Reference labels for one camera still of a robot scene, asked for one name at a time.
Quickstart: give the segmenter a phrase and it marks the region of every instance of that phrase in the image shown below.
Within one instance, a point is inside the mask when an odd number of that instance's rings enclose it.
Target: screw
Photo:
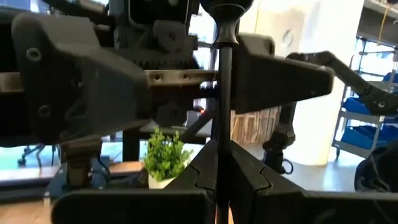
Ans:
[[[42,59],[42,54],[37,48],[31,47],[27,49],[26,57],[33,62],[39,62]]]

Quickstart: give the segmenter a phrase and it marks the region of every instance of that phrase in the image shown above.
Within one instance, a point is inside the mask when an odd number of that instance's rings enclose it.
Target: blue storage bin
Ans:
[[[360,114],[371,114],[368,108],[357,97],[349,97],[343,103],[343,108],[349,112]]]
[[[372,126],[358,126],[358,127],[347,127],[344,130],[342,142],[352,144],[354,146],[361,147],[363,149],[372,149],[374,134],[376,128]],[[387,144],[387,141],[383,138],[383,133],[380,133],[376,147]]]
[[[353,112],[353,113],[359,113],[359,114],[371,114],[371,112],[368,110],[368,108],[361,102],[361,100],[357,97],[349,97],[346,99],[346,101],[343,103],[343,108],[346,109],[346,111]],[[395,124],[398,123],[398,118],[385,118],[384,123],[389,123],[389,124]]]
[[[387,73],[387,75],[384,76],[383,81],[384,82],[389,82],[391,78],[391,72]],[[394,75],[394,80],[392,81],[393,83],[398,83],[398,74]]]

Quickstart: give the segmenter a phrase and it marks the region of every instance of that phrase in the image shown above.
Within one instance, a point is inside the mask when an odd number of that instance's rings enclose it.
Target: white column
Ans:
[[[257,20],[244,17],[243,32],[250,32],[250,24],[255,24],[255,33],[274,38],[275,52],[280,56],[329,50],[349,63],[364,0],[259,2]],[[284,39],[288,30],[291,42]],[[327,164],[343,88],[344,84],[336,78],[332,94],[297,103],[296,141],[285,150],[286,158],[306,165]]]

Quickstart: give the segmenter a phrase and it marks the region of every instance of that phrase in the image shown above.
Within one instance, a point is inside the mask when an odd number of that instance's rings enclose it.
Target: robotic arm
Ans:
[[[369,84],[331,52],[324,51],[310,54],[292,53],[287,58],[332,68],[335,71],[335,76],[358,94],[372,115],[394,116],[397,113],[397,94],[388,93]]]
[[[358,94],[372,115],[394,116],[397,113],[397,94],[388,93],[363,80],[356,72],[329,51],[309,54],[292,53],[287,56],[287,60],[298,60],[320,65],[326,67],[326,69],[333,69],[335,76]],[[293,129],[295,104],[282,105],[279,123],[272,133],[270,140],[262,146],[264,149],[263,162],[279,174],[287,173],[282,166],[282,162],[284,161],[283,150],[295,141]]]

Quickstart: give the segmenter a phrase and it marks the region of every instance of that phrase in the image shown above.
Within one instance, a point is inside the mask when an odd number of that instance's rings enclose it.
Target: wooden table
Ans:
[[[140,162],[123,162],[113,164],[112,173],[134,172],[142,168]],[[41,179],[53,177],[58,167],[44,167],[40,169],[18,169],[0,171],[0,181],[10,179]],[[51,224],[51,204],[47,201],[24,202],[0,205],[1,224]],[[229,223],[233,223],[232,214],[229,211]]]

